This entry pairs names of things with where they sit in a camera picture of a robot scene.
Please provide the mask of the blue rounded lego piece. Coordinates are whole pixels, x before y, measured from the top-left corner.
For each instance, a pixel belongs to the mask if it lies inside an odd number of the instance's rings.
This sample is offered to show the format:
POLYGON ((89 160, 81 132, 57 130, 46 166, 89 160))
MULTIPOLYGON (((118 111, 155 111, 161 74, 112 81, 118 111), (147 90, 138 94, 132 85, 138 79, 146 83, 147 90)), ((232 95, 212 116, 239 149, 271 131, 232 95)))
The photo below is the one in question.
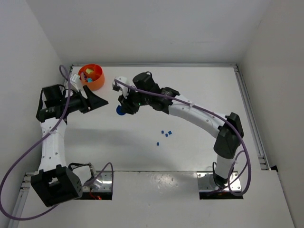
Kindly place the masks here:
POLYGON ((122 111, 122 107, 120 105, 117 106, 116 113, 120 116, 123 116, 126 114, 125 112, 122 111))

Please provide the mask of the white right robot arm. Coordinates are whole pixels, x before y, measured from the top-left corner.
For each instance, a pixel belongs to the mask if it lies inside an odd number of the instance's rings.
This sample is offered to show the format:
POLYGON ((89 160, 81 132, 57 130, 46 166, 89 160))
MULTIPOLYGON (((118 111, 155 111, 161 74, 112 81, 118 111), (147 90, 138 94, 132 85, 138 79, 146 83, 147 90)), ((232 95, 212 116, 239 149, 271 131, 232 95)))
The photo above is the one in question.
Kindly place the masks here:
POLYGON ((113 90, 121 91, 118 97, 123 114, 135 114, 141 106, 148 105, 155 111, 184 119, 208 132, 216 141, 214 151, 217 160, 209 181, 213 189, 222 189, 228 182, 232 160, 240 139, 244 136, 239 116, 210 114, 195 106, 189 99, 170 87, 160 88, 151 72, 142 72, 133 78, 133 86, 125 77, 113 81, 113 90))

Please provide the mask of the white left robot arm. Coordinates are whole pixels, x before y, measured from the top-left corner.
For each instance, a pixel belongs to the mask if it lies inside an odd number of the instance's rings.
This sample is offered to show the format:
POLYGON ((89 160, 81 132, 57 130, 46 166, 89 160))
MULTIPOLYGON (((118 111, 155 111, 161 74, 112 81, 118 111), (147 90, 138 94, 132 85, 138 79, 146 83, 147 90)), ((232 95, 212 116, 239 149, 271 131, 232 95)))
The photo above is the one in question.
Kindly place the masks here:
POLYGON ((36 118, 40 122, 44 140, 38 173, 31 177, 31 186, 46 207, 78 199, 84 186, 92 186, 97 178, 91 163, 66 163, 65 131, 67 116, 75 111, 85 114, 108 104, 95 95, 87 86, 86 96, 73 91, 61 91, 60 85, 44 87, 36 118))

